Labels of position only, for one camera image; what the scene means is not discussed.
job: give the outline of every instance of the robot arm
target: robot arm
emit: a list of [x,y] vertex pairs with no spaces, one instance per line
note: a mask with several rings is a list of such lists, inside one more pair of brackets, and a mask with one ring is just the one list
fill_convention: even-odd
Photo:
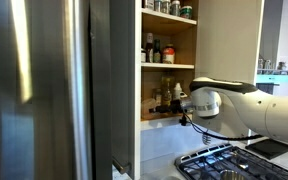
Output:
[[252,131],[288,142],[288,97],[277,97],[254,85],[197,78],[190,84],[191,100],[181,102],[184,111],[194,109],[197,116],[210,119],[219,113],[218,93],[226,95],[234,105],[240,120]]

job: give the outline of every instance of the black tray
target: black tray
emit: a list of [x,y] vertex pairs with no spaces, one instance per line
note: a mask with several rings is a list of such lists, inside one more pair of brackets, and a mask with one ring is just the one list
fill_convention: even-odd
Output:
[[246,149],[264,156],[267,159],[273,159],[281,154],[288,152],[288,144],[265,139],[254,144],[245,146]]

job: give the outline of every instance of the cabinet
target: cabinet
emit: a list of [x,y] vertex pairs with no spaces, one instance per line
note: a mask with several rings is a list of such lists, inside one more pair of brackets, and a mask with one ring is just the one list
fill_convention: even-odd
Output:
[[[141,100],[152,97],[152,89],[160,86],[165,72],[171,72],[187,94],[190,82],[198,76],[254,84],[263,0],[185,0],[183,3],[193,7],[192,20],[142,9],[139,0],[118,3],[122,9],[113,8],[117,12],[111,15],[111,26],[117,29],[111,32],[111,46],[116,48],[112,50],[116,59],[112,71],[124,77],[114,77],[116,89],[112,88],[117,95],[112,102],[116,107],[112,154],[121,165],[129,165],[133,179],[139,179],[141,130],[177,124],[178,120],[178,117],[141,120]],[[145,44],[148,32],[161,39],[162,48],[167,42],[174,44],[176,64],[141,63],[141,44]],[[230,102],[224,99],[221,116],[215,121],[222,124],[205,125],[220,133],[240,136],[248,131],[243,124],[228,125],[237,118]]]
[[[196,4],[196,0],[181,1],[181,6],[197,7]],[[161,78],[165,74],[173,76],[175,83],[180,83],[182,90],[189,94],[189,84],[194,78],[195,71],[197,8],[193,8],[192,19],[144,8],[141,8],[141,15],[141,44],[145,46],[146,34],[153,33],[154,39],[161,41],[161,50],[169,43],[173,44],[175,49],[174,64],[141,63],[141,101],[152,98],[153,90],[161,88]],[[156,121],[161,124],[167,124],[165,121],[174,124],[178,119],[178,116],[172,113],[163,113],[150,118],[142,117],[141,129],[155,128]]]

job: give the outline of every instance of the gas stove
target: gas stove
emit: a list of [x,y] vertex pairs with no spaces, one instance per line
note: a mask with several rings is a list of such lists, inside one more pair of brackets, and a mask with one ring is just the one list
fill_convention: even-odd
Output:
[[176,159],[188,180],[288,180],[288,170],[231,144],[212,146]]

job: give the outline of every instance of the kitchen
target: kitchen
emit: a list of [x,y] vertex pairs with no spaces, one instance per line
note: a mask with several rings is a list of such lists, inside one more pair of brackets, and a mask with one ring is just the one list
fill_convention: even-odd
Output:
[[[0,0],[0,179],[112,179],[112,164],[131,179],[184,179],[178,158],[186,163],[216,145],[238,153],[181,126],[179,114],[141,118],[141,102],[169,70],[187,95],[200,76],[254,84],[264,0],[181,3],[192,7],[191,19],[148,11],[139,0]],[[284,4],[277,60],[288,65]],[[181,25],[174,34],[142,18]],[[161,47],[173,43],[176,64],[140,61],[150,32]],[[285,86],[274,93],[288,95]],[[215,135],[247,136],[234,105],[221,98],[215,119],[195,120]],[[245,149],[245,141],[229,142]],[[288,173],[288,152],[271,162]]]
[[[238,13],[236,9],[233,10],[234,8],[232,8],[232,7],[231,7],[232,9],[229,9],[230,7],[226,7],[225,3],[229,4],[228,2],[223,2],[223,4],[218,5],[218,6],[221,6],[221,7],[223,7],[223,9],[228,11],[227,12],[227,11],[224,11],[221,9],[223,11],[222,13],[224,13],[224,14],[227,13],[225,15],[221,14],[222,16],[229,16],[228,13],[230,11],[234,11],[236,14],[239,14],[239,15],[242,14],[242,13]],[[206,7],[206,5],[203,6],[203,1],[199,1],[199,7]],[[286,13],[288,15],[288,1],[284,2],[283,8],[284,8],[283,12],[286,11]],[[205,11],[216,12],[215,9],[206,9]],[[202,18],[203,17],[200,17],[200,19],[199,19],[199,24],[201,24],[201,25],[199,25],[198,28],[201,28],[201,29],[205,28],[205,29],[200,30],[200,31],[204,30],[203,32],[200,32],[200,33],[204,33],[204,34],[200,35],[199,38],[204,40],[203,42],[207,42],[207,40],[209,40],[209,38],[210,38],[210,36],[208,36],[208,33],[211,33],[211,30],[207,29],[207,27],[205,27],[205,26],[208,26],[209,24],[206,24],[205,22],[203,22]],[[219,23],[219,24],[217,24],[217,26],[215,26],[216,29],[214,31],[216,31],[216,30],[220,31],[223,29],[226,31],[231,30],[230,28],[227,28],[226,26],[235,27],[235,29],[236,29],[237,26],[234,25],[234,23],[236,23],[236,22],[234,22],[234,21],[231,22],[232,24],[230,26],[230,25],[228,25],[230,22],[227,22],[228,21],[227,19],[229,19],[229,18],[226,17],[226,19],[224,18],[224,20],[220,19],[220,18],[217,20],[214,18],[211,21],[213,23],[213,26],[209,27],[209,28],[214,28],[214,24]],[[217,38],[223,38],[223,39],[225,38],[225,37],[222,37],[223,35],[220,34],[220,32],[215,32],[214,34],[216,35]],[[226,33],[224,35],[224,36],[227,36],[227,38],[228,38],[226,40],[226,42],[234,41],[234,37],[236,36],[236,34],[232,33],[232,35],[230,36],[230,33]],[[249,61],[245,62],[246,64],[241,64],[240,62],[237,62],[236,60],[233,62],[230,62],[229,60],[225,59],[225,56],[223,55],[223,52],[220,49],[221,46],[218,44],[201,44],[199,46],[199,48],[197,48],[197,51],[208,52],[207,48],[214,49],[214,47],[217,48],[216,49],[217,51],[212,51],[212,52],[218,52],[218,54],[217,53],[208,53],[208,54],[204,53],[204,55],[207,57],[201,57],[201,56],[203,56],[203,53],[201,53],[201,52],[197,53],[197,54],[199,54],[200,59],[203,59],[203,58],[208,59],[207,62],[199,62],[200,66],[198,66],[198,68],[200,68],[201,75],[207,76],[207,73],[205,73],[205,72],[208,72],[209,74],[211,74],[210,76],[216,77],[218,79],[223,79],[223,77],[225,77],[224,79],[241,80],[243,82],[251,81],[252,83],[254,83],[255,78],[253,76],[256,73],[254,73],[254,71],[252,71],[252,69],[250,67],[256,68],[256,65],[254,64],[254,63],[256,63],[255,61],[249,60]],[[234,47],[233,46],[232,49],[230,49],[229,47],[225,47],[225,50],[232,52],[232,54],[231,54],[231,56],[229,56],[229,58],[240,59],[240,61],[243,61],[243,55],[245,55],[245,54],[239,54],[238,51],[236,52],[236,50],[238,48],[241,48],[241,47]],[[221,61],[225,62],[225,63],[221,63],[221,65],[219,66],[218,64],[216,64],[219,62],[219,59],[221,59]],[[234,71],[230,71],[230,72],[221,70],[221,69],[230,70],[230,69],[232,69],[232,67],[239,67],[239,68],[234,69]],[[288,83],[280,83],[279,86],[275,86],[274,87],[274,93],[276,93],[277,95],[278,95],[278,93],[281,93],[280,89],[283,86],[288,86]],[[287,95],[288,95],[288,90],[282,90],[282,92],[287,93]],[[227,112],[228,113],[225,115],[222,115],[221,118],[222,118],[222,120],[225,119],[225,121],[232,120],[233,124],[229,125],[229,123],[224,123],[221,125],[222,127],[220,127],[220,125],[214,123],[213,126],[207,126],[207,127],[211,127],[211,128],[216,129],[218,132],[220,132],[220,134],[228,134],[228,136],[233,136],[233,137],[238,136],[240,134],[244,134],[244,135],[247,134],[247,131],[245,130],[245,127],[243,126],[243,124],[242,123],[238,124],[238,122],[234,121],[234,119],[235,120],[238,119],[238,116],[234,113],[235,109],[234,109],[233,105],[230,102],[226,102],[226,105],[227,106],[224,107],[224,108],[226,108],[225,113],[227,113]],[[166,124],[166,127],[164,127],[164,128],[150,129],[149,127],[147,127],[147,126],[163,127],[164,126],[163,123]],[[141,176],[142,177],[146,177],[148,179],[150,177],[150,178],[154,179],[154,176],[152,174],[155,173],[156,179],[159,179],[159,178],[162,179],[162,177],[165,177],[165,176],[162,176],[162,174],[172,174],[172,171],[167,171],[167,168],[163,168],[163,166],[164,167],[173,167],[174,166],[174,161],[173,161],[174,159],[176,159],[177,157],[180,157],[181,155],[185,155],[185,152],[191,152],[190,151],[190,144],[197,144],[196,145],[197,147],[204,147],[205,146],[202,142],[201,137],[198,137],[200,135],[196,134],[192,128],[180,127],[180,125],[167,126],[167,124],[171,124],[171,123],[169,123],[169,122],[150,122],[150,121],[141,122],[142,131],[141,131],[141,146],[140,146],[141,147],[140,148],[140,151],[141,151],[140,167],[141,167]],[[166,169],[166,173],[165,172],[161,173],[163,171],[158,171],[157,169],[162,169],[162,170]]]

